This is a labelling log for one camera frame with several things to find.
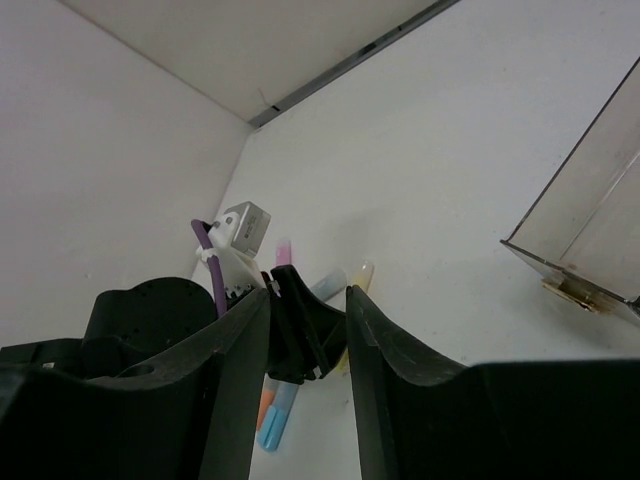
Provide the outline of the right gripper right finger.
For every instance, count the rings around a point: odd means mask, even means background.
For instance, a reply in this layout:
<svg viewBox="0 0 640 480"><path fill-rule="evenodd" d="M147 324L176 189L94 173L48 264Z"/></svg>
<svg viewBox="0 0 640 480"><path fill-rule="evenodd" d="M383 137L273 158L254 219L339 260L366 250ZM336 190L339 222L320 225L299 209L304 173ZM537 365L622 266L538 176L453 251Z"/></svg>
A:
<svg viewBox="0 0 640 480"><path fill-rule="evenodd" d="M633 359L462 365L346 294L365 479L635 479Z"/></svg>

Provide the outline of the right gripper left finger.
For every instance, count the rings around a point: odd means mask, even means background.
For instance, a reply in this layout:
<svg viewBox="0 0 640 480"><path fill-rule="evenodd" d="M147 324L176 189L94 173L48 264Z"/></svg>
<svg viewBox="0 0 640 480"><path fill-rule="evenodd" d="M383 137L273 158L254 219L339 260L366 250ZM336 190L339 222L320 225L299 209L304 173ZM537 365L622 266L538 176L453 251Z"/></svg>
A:
<svg viewBox="0 0 640 480"><path fill-rule="evenodd" d="M266 290L120 376L1 371L5 479L245 479L267 361Z"/></svg>

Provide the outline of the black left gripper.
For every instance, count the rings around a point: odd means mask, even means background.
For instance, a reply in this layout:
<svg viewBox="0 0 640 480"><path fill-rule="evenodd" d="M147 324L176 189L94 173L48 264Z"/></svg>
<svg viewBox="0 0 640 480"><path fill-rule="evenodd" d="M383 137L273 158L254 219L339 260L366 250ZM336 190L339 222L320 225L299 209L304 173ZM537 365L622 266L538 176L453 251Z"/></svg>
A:
<svg viewBox="0 0 640 480"><path fill-rule="evenodd" d="M304 383L325 378L346 347L346 314L320 300L292 265L269 274L267 374ZM80 338L5 346L1 378L46 371L75 380L117 377L219 321L213 295L200 284L162 277L96 297Z"/></svg>

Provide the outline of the blue highlighter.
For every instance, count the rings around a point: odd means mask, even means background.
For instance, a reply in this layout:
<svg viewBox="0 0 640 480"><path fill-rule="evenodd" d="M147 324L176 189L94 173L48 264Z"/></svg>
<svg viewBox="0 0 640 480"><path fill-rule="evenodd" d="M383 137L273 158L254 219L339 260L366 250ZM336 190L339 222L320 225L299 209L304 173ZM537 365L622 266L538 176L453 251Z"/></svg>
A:
<svg viewBox="0 0 640 480"><path fill-rule="evenodd" d="M338 268L316 282L310 290L319 300L327 301L340 293L346 285L346 274ZM256 443L266 452L275 452L278 449L299 389L298 384L277 382L276 396L256 436Z"/></svg>

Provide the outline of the orange highlighter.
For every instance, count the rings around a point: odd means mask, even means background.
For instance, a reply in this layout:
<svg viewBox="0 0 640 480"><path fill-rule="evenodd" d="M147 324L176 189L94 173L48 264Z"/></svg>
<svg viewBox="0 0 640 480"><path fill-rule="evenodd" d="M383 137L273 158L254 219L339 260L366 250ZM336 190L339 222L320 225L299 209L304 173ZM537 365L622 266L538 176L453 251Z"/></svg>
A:
<svg viewBox="0 0 640 480"><path fill-rule="evenodd" d="M276 380L271 379L269 376L266 376L263 382L263 387L260 396L257 423L256 423L256 431L259 432L264 419L266 417L267 411L271 404L274 401L278 390L278 382Z"/></svg>

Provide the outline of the yellow highlighter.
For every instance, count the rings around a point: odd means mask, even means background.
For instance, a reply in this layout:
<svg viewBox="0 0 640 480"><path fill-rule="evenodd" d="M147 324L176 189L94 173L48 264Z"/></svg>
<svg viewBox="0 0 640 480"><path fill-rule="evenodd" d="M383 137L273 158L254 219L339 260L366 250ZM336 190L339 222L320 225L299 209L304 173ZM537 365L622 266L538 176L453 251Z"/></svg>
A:
<svg viewBox="0 0 640 480"><path fill-rule="evenodd" d="M351 286L358 286L365 293L367 293L371 285L373 274L374 264L369 260L364 260L362 262L362 265L356 270L355 274L353 275ZM347 350L344 351L344 354L338 364L338 371L342 375L347 375L349 373L349 354Z"/></svg>

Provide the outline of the pink highlighter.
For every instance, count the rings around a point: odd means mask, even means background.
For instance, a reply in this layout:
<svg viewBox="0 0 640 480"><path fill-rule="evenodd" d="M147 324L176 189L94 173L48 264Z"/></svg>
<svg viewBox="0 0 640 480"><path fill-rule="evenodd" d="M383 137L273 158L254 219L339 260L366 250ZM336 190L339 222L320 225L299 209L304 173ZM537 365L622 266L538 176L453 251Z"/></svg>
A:
<svg viewBox="0 0 640 480"><path fill-rule="evenodd" d="M289 238L281 238L278 240L275 248L275 266L284 266L292 264L292 245Z"/></svg>

